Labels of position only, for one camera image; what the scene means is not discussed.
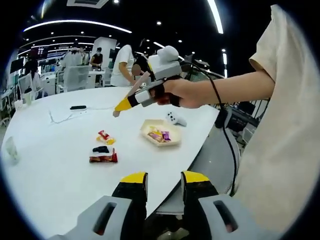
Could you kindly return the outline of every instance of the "ceiling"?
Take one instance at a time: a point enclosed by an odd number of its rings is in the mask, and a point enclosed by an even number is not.
[[[134,38],[137,42],[150,39],[139,52],[146,51],[147,47],[152,51],[159,49],[153,42],[171,45],[177,48],[180,56],[195,52],[195,59],[208,62],[210,70],[221,75],[225,69],[222,49],[226,49],[229,76],[253,70],[248,58],[255,52],[256,43],[271,14],[270,5],[260,1],[215,0],[224,32],[220,34],[207,0],[119,0],[118,4],[109,0],[100,9],[67,6],[67,0],[46,2],[48,7],[43,18],[41,4],[40,10],[26,21],[26,27],[53,20],[87,20],[114,25],[132,33],[87,23],[49,24],[23,32],[20,42],[23,47],[19,52],[30,49],[33,44],[71,43],[76,38],[78,42],[93,43],[97,37],[112,35],[120,46],[125,45],[128,38]],[[157,25],[157,21],[161,21],[162,25]]]

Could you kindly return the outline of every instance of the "white shirt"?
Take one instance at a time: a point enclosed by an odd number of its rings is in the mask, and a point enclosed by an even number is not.
[[[79,52],[72,54],[70,51],[65,55],[61,65],[67,68],[67,67],[78,66],[81,64],[82,64],[81,54]]]
[[[235,198],[263,228],[282,233],[303,210],[320,168],[320,75],[302,32],[277,5],[250,63],[275,81],[240,160]]]
[[[123,46],[116,55],[110,80],[110,84],[113,86],[128,87],[131,85],[131,83],[120,72],[119,63],[127,63],[126,69],[131,74],[135,59],[130,45]]]

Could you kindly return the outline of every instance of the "person's hand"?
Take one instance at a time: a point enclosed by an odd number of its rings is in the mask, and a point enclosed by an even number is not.
[[[180,97],[180,106],[188,109],[196,109],[203,105],[201,96],[195,94],[196,82],[186,79],[168,80],[164,84],[165,95],[155,100],[159,105],[170,104],[169,94]],[[155,96],[154,90],[150,90],[151,96]]]

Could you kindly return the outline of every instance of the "white game controller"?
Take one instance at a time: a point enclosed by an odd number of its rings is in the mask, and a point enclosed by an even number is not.
[[[180,124],[184,127],[187,126],[186,120],[184,120],[182,117],[175,114],[173,111],[169,111],[166,114],[165,118],[169,123],[172,123],[173,125]]]

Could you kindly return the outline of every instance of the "paper tray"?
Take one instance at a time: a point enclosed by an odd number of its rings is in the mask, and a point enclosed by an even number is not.
[[[160,131],[168,131],[171,141],[160,143],[157,140],[154,140],[152,137],[148,136],[151,126],[156,127]],[[142,136],[144,136],[147,140],[149,140],[151,143],[155,144],[158,147],[177,145],[181,142],[181,131],[179,127],[172,125],[171,123],[165,120],[146,119],[140,129],[140,132]]]

